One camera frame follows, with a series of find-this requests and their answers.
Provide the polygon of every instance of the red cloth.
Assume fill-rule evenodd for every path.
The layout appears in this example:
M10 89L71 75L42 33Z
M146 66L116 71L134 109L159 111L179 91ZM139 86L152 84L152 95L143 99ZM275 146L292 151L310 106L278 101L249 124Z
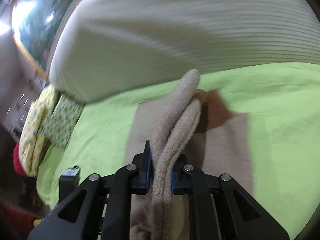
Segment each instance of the red cloth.
M38 219L37 217L29 214L23 214L15 212L13 210L2 208L3 212L7 216L10 224L17 230L17 232L24 238L27 239L29 233L34 228L33 221Z
M19 143L17 143L16 147L13 150L13 168L14 171L20 176L26 176L24 169L21 166L19 160Z

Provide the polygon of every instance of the bed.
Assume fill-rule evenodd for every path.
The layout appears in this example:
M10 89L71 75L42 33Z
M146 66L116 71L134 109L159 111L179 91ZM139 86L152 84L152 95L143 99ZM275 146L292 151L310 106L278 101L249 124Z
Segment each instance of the bed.
M166 9L177 0L154 1L84 0L71 15L49 77L87 105L65 151L53 145L41 163L40 197L54 207L69 167L80 166L83 180L123 166L138 104L197 68L199 88L218 88L230 109L250 113L253 195L294 239L320 202L320 24L312 9L305 0L206 0L211 11L206 3L178 11Z

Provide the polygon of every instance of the pillow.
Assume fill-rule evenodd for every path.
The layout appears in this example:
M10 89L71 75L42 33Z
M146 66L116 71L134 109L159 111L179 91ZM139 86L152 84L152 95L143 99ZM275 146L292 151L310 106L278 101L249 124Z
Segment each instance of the pillow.
M26 122L19 141L19 160L27 175L31 170L33 150L36 144L37 132L43 116L44 105L39 102L31 104Z
M58 100L58 92L54 89L53 85L44 88L37 100L37 102L44 106L44 112L40 121L39 130L42 128L44 122L51 116L55 105ZM38 134L36 139L35 148L31 160L30 177L35 177L38 173L39 161L42 158L42 149L44 146L45 137Z
M83 109L83 105L62 94L53 114L44 123L41 135L64 150Z

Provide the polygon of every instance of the mattress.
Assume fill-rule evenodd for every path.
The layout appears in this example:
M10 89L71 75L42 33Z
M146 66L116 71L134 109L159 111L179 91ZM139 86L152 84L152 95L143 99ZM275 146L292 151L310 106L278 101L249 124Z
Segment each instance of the mattress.
M122 167L138 104L163 97L176 83L87 105L66 150L51 146L39 167L42 200L54 207L59 176L69 167L81 167L81 181ZM199 88L219 89L228 108L250 113L253 195L294 239L320 202L320 65L274 63L203 74Z

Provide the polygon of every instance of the silver bolt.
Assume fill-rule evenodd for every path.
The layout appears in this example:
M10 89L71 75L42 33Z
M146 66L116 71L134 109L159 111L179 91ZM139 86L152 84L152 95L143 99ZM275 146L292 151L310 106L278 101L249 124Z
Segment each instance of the silver bolt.
M96 180L98 180L98 179L99 179L99 175L96 174L96 173L91 174L91 175L89 176L89 180L91 180L91 181L96 181Z
M191 164L186 164L183 168L185 171L192 171L194 167Z
M137 168L137 165L131 163L129 165L127 165L127 170L128 171L134 171Z
M229 181L229 180L231 180L231 176L229 174L224 173L221 175L221 179L223 181Z

